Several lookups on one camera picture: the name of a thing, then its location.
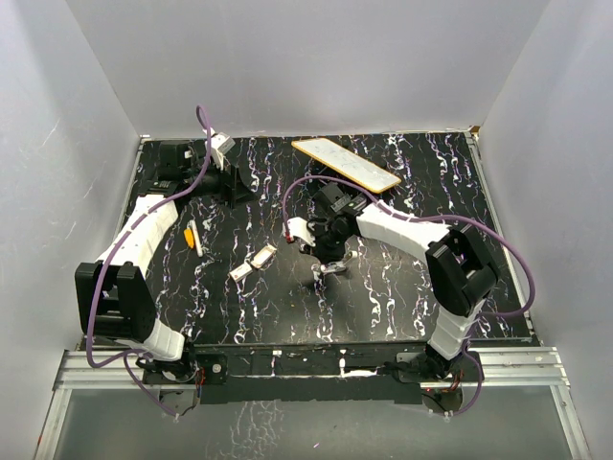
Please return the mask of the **staple box tray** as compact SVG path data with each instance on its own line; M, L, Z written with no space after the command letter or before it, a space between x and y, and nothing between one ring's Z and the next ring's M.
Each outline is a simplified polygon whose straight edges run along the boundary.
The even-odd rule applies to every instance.
M263 249L261 249L258 253L256 253L250 265L255 269L261 269L275 256L277 252L277 248L271 244L267 244Z

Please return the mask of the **white staple box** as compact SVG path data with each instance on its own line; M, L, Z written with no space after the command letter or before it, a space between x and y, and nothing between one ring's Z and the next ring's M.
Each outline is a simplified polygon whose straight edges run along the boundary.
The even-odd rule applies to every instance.
M229 272L229 277L236 283L244 280L248 275L250 275L254 271L253 266L251 266L248 262L243 262L238 267L234 268Z

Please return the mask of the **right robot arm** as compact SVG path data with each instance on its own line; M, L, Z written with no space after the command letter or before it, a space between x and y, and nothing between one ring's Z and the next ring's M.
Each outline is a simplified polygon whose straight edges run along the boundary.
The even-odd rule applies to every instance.
M384 202L370 202L365 194L352 195L334 184L322 187L314 201L323 215L307 221L311 242L303 251L320 262L321 273L347 269L354 257L346 247L352 237L391 245L425 264L439 305L426 365L434 378L451 379L461 369L459 354L468 333L500 278L476 226L415 222Z

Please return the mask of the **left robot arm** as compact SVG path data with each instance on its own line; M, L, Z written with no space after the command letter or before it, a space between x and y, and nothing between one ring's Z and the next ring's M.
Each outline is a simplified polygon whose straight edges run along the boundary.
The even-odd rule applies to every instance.
M79 320L88 347L96 337L107 338L165 362L165 371L178 382L195 376L198 360L185 351L185 336L159 319L146 274L192 197L214 196L229 207L253 199L238 166L227 158L234 145L221 132L210 139L157 144L160 164L142 184L117 238L94 263L76 269Z

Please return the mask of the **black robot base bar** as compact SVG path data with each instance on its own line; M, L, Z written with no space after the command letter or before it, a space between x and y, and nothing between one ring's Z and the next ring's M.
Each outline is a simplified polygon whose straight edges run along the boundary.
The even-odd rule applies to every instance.
M428 391L455 394L483 380L481 358L450 361L425 343L196 348L178 364L146 363L148 384L191 388L202 404L383 401L419 404Z

